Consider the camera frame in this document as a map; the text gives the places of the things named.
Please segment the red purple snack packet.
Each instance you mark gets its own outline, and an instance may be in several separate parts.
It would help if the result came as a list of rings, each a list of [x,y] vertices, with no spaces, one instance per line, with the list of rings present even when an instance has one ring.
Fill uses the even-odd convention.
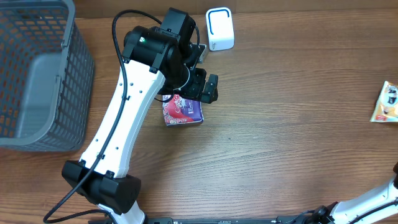
[[[179,95],[163,95],[162,112],[167,126],[200,124],[204,117],[201,102]]]

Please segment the yellow orange snack bag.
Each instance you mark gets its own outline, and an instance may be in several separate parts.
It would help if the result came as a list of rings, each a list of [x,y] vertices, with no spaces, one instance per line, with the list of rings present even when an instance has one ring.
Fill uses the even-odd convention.
[[[370,122],[397,122],[397,85],[389,81],[384,82]]]

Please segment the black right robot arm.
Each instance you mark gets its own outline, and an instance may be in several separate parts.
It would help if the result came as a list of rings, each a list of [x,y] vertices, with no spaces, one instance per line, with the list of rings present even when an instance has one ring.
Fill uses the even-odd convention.
[[[374,223],[397,213],[397,125],[369,121],[392,71],[226,75],[210,146],[211,223]]]

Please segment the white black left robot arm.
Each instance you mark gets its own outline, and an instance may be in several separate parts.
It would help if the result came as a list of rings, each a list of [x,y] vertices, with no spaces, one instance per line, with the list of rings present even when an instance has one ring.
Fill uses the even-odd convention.
[[[123,44],[116,44],[120,63],[118,85],[102,123],[77,161],[66,161],[62,177],[72,192],[96,205],[106,223],[144,223],[137,204],[140,179],[129,175],[137,134],[157,95],[178,95],[212,103],[218,98],[218,77],[197,67],[200,44],[195,21],[170,8],[155,27],[137,26]]]

